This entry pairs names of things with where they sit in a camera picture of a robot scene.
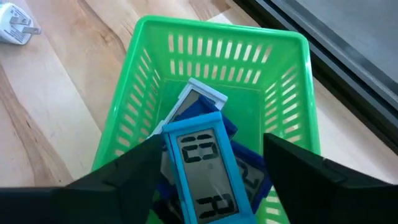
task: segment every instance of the white power plug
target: white power plug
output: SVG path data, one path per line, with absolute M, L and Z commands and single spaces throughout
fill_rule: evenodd
M 32 34 L 40 34 L 33 20 L 13 3 L 0 4 L 0 42 L 24 45 Z

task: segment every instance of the wooden table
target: wooden table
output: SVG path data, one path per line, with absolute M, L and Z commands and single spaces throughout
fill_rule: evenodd
M 11 2 L 43 33 L 0 44 L 0 186 L 64 185 L 89 173 L 140 17 L 257 25 L 224 0 Z M 322 154 L 398 183 L 398 157 L 317 81 L 315 90 Z

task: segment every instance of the plug prong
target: plug prong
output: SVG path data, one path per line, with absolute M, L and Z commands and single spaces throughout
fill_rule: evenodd
M 41 34 L 42 29 L 36 27 L 24 27 L 22 30 L 24 34 Z

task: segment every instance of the basket rim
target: basket rim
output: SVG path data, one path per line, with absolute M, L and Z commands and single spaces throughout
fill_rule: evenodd
M 304 82 L 305 82 L 305 103 L 307 107 L 308 113 L 306 116 L 307 121 L 309 122 L 308 132 L 310 133 L 310 144 L 311 148 L 308 149 L 315 154 L 320 154 L 320 140 L 318 133 L 318 122 L 317 122 L 317 109 L 315 104 L 315 91 L 313 87 L 313 78 L 312 78 L 312 69 L 311 69 L 311 60 L 310 60 L 310 47 L 308 44 L 308 40 L 298 32 L 288 31 L 288 30 L 275 30 L 275 29 L 266 29 L 261 27 L 248 27 L 234 24 L 220 24 L 215 22 L 205 22 L 205 21 L 195 21 L 190 19 L 180 19 L 173 17 L 164 17 L 164 16 L 144 16 L 137 21 L 137 24 L 134 28 L 134 32 L 132 35 L 132 39 L 130 41 L 130 45 L 127 50 L 126 58 L 124 59 L 123 67 L 119 76 L 118 84 L 116 85 L 113 100 L 111 103 L 111 107 L 108 111 L 108 115 L 106 118 L 104 130 L 101 136 L 101 140 L 99 141 L 97 152 L 95 155 L 94 163 L 92 170 L 96 170 L 103 166 L 104 157 L 107 154 L 106 150 L 109 147 L 110 140 L 113 138 L 113 135 L 116 132 L 116 121 L 117 114 L 120 110 L 121 101 L 123 98 L 123 94 L 127 85 L 127 78 L 130 74 L 130 70 L 132 67 L 132 60 L 136 54 L 139 36 L 142 34 L 143 29 L 147 25 L 147 23 L 151 22 L 159 22 L 164 24 L 173 24 L 176 26 L 194 26 L 194 27 L 202 27 L 206 29 L 214 29 L 214 30 L 227 30 L 231 31 L 239 31 L 245 32 L 247 34 L 265 34 L 268 36 L 276 36 L 283 38 L 292 38 L 297 39 L 300 42 L 301 48 L 301 58 L 304 66 Z

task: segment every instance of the basket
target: basket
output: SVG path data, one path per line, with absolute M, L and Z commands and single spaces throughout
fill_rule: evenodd
M 144 141 L 190 77 L 228 96 L 234 140 L 262 154 L 273 133 L 319 154 L 310 52 L 300 34 L 146 16 L 134 30 L 93 169 Z M 274 190 L 259 223 L 288 223 Z M 150 214 L 148 223 L 161 223 Z

